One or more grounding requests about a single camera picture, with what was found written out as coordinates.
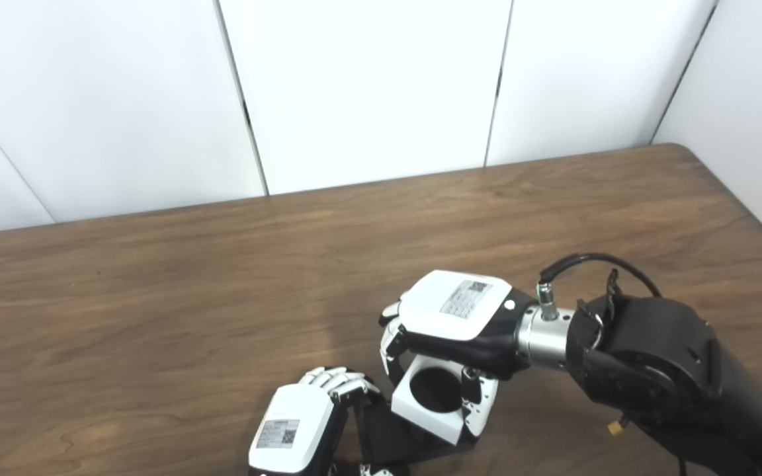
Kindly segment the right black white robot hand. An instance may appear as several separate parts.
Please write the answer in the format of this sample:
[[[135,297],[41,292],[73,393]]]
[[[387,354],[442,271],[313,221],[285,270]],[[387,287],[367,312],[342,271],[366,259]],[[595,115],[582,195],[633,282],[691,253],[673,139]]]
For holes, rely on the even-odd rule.
[[[519,333],[535,304],[502,278],[442,269],[421,277],[379,316],[385,374],[399,387],[448,362],[460,391],[450,412],[418,410],[414,398],[395,391],[393,412],[450,445],[477,440],[498,383],[532,367]]]

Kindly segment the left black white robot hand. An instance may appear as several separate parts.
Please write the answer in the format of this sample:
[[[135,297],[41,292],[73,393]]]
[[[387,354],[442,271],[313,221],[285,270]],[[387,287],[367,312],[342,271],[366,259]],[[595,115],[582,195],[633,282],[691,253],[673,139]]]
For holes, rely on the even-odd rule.
[[[371,377],[345,366],[318,366],[276,389],[252,439],[250,475],[408,475],[406,464],[364,459],[337,463],[351,409],[385,403]]]

